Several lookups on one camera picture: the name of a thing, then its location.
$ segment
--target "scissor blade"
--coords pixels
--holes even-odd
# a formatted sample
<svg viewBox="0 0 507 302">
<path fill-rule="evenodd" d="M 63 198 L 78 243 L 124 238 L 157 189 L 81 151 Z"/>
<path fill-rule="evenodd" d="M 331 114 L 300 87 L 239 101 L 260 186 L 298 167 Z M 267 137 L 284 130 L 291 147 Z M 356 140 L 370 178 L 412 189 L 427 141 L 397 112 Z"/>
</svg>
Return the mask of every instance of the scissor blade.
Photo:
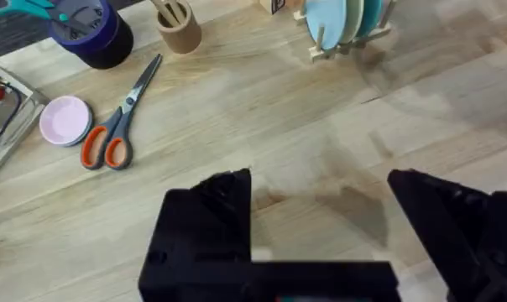
<svg viewBox="0 0 507 302">
<path fill-rule="evenodd" d="M 133 104 L 137 102 L 139 98 L 144 94 L 145 88 L 147 88 L 151 82 L 151 79 L 153 79 L 154 73 L 159 68 L 161 61 L 162 55 L 157 55 L 154 57 L 154 59 L 151 61 L 151 64 L 147 66 L 144 73 L 139 77 L 133 89 L 130 91 L 130 93 L 128 93 L 127 99 L 132 99 Z"/>
</svg>

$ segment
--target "pink lid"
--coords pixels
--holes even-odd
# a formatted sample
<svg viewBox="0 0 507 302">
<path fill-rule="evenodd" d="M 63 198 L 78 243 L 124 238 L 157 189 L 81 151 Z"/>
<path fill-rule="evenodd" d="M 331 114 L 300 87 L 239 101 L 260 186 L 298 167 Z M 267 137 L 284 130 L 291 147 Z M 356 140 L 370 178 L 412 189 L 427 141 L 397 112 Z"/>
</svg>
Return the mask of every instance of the pink lid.
<svg viewBox="0 0 507 302">
<path fill-rule="evenodd" d="M 43 138 L 61 146 L 82 140 L 90 124 L 91 113 L 86 103 L 75 96 L 60 96 L 51 101 L 39 120 Z"/>
</svg>

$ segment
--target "plate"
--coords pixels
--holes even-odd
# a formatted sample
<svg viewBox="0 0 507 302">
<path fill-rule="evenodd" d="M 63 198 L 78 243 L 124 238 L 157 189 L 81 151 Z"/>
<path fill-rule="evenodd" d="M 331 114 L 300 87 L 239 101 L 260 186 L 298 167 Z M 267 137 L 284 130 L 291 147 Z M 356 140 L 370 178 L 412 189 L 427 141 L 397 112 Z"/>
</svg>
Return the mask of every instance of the plate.
<svg viewBox="0 0 507 302">
<path fill-rule="evenodd" d="M 362 25 L 356 36 L 362 38 L 371 33 L 379 24 L 381 14 L 382 0 L 364 0 Z"/>
<path fill-rule="evenodd" d="M 91 111 L 84 101 L 75 96 L 61 96 L 44 108 L 39 129 L 50 143 L 69 147 L 84 139 L 92 122 Z"/>
<path fill-rule="evenodd" d="M 319 27 L 324 24 L 321 43 L 324 50 L 337 46 L 343 36 L 346 18 L 346 0 L 306 0 L 306 22 L 314 41 L 317 41 Z"/>
<path fill-rule="evenodd" d="M 341 43 L 349 43 L 358 34 L 363 18 L 363 0 L 347 0 L 347 22 Z"/>
</svg>

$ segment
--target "wooden surface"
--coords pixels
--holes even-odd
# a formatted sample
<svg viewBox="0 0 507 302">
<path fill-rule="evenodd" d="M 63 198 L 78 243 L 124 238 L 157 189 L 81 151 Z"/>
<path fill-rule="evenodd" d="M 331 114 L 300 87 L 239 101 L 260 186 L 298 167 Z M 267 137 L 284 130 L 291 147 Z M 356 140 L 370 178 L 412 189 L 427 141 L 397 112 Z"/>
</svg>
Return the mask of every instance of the wooden surface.
<svg viewBox="0 0 507 302">
<path fill-rule="evenodd" d="M 427 28 L 416 21 L 422 14 L 402 13 L 429 14 L 431 5 L 400 2 L 394 22 L 406 25 L 361 54 L 384 47 L 374 64 L 312 65 L 313 42 L 290 10 L 270 17 L 222 0 L 191 2 L 204 36 L 188 55 L 160 41 L 146 1 L 122 11 L 137 50 L 113 70 L 88 70 L 50 40 L 0 58 L 49 97 L 86 100 L 100 122 L 150 60 L 165 57 L 134 115 L 131 169 L 87 171 L 79 147 L 54 147 L 35 130 L 0 172 L 0 302 L 139 301 L 164 193 L 242 167 L 253 172 L 255 247 L 276 259 L 387 259 L 405 300 L 443 300 L 445 285 L 386 175 L 415 168 L 507 190 L 507 34 L 490 34 L 504 37 L 490 49 L 460 39 L 507 22 L 507 0 L 487 3 L 494 18 L 468 15 L 450 23 L 458 32 L 429 42 L 447 25 Z M 432 12 L 452 13 L 449 2 Z"/>
</svg>

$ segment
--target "orange scissor handle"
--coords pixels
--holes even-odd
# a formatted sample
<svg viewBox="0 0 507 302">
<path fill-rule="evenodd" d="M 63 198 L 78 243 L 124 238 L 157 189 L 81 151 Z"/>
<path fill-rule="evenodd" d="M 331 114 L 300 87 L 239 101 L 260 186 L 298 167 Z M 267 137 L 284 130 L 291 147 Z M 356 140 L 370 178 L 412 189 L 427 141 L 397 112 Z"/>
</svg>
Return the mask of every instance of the orange scissor handle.
<svg viewBox="0 0 507 302">
<path fill-rule="evenodd" d="M 103 154 L 106 149 L 108 128 L 103 125 L 94 127 L 82 145 L 81 162 L 87 169 L 99 169 L 102 167 Z"/>
<path fill-rule="evenodd" d="M 86 137 L 81 151 L 81 162 L 86 169 L 99 169 L 104 164 L 105 151 L 112 139 L 113 131 L 121 119 L 123 112 L 119 107 L 104 123 L 94 127 Z"/>
<path fill-rule="evenodd" d="M 133 159 L 133 149 L 125 138 L 115 137 L 108 144 L 105 153 L 106 164 L 112 169 L 125 169 Z"/>
</svg>

